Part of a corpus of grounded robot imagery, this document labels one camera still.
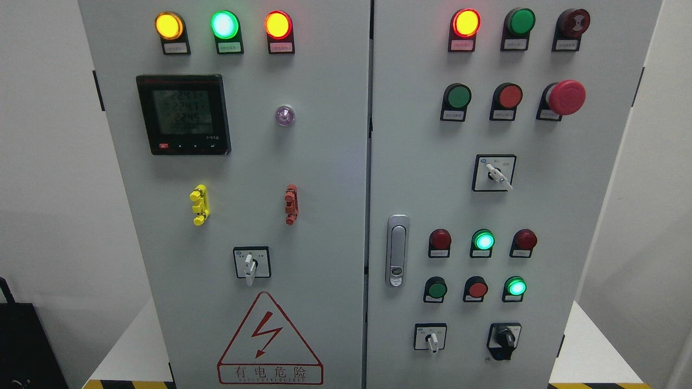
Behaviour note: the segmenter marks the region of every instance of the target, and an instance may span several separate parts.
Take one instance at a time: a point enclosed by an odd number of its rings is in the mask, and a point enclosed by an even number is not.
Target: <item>lightning bolt symbol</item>
[[[258,351],[257,351],[257,354],[255,355],[255,359],[260,358],[260,357],[264,354],[264,349],[266,349],[266,346],[268,346],[269,343],[271,343],[271,341],[273,341],[274,338],[279,334],[279,332],[281,332],[281,330],[284,329],[283,327],[279,327],[279,328],[275,328],[275,329],[268,329],[268,330],[266,330],[266,331],[260,331],[260,330],[262,329],[262,327],[266,324],[266,322],[269,321],[269,319],[271,318],[271,316],[272,316],[273,314],[274,314],[274,313],[272,313],[272,312],[270,312],[270,311],[267,311],[267,312],[264,314],[264,317],[262,318],[262,320],[259,322],[259,325],[257,325],[257,328],[255,328],[255,331],[253,332],[253,334],[252,334],[252,336],[251,336],[251,338],[254,338],[255,336],[260,336],[260,335],[269,334],[270,332],[273,332],[273,333],[274,333],[274,334],[271,336],[271,338],[269,338],[269,340],[266,342],[266,344],[264,345],[264,347],[262,347],[261,350],[258,350]]]

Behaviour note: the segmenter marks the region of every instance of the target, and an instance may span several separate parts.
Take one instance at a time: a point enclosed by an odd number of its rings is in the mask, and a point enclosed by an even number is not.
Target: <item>electric hazard symbol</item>
[[[325,368],[268,292],[260,292],[217,365],[226,384],[322,385]]]

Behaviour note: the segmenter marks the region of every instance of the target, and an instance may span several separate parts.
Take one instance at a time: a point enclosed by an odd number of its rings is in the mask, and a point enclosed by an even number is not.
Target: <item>green push button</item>
[[[464,108],[471,101],[471,90],[463,84],[456,84],[447,93],[447,103],[454,108]]]
[[[429,298],[439,300],[447,294],[447,284],[442,277],[430,277],[426,282],[425,294],[423,295],[424,302],[441,302],[430,301]]]
[[[507,30],[513,35],[526,35],[536,25],[536,15],[528,8],[516,8],[507,16]]]
[[[447,286],[445,284],[432,284],[428,294],[432,298],[442,298],[447,294]]]

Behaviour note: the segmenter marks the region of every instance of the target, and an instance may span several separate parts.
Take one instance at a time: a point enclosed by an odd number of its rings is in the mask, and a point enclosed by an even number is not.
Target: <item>illuminated green light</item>
[[[238,33],[238,18],[228,11],[219,11],[212,16],[212,32],[220,39],[233,38]]]
[[[505,284],[507,292],[512,296],[521,296],[526,292],[526,282],[521,277],[512,277]]]
[[[495,244],[495,237],[489,230],[480,230],[473,234],[473,245],[479,250],[490,250]]]

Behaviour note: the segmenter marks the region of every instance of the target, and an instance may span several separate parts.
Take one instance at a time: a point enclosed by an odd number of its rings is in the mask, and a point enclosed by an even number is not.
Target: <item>red terminal connector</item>
[[[291,184],[286,188],[284,194],[286,200],[286,224],[292,226],[298,219],[298,189]]]

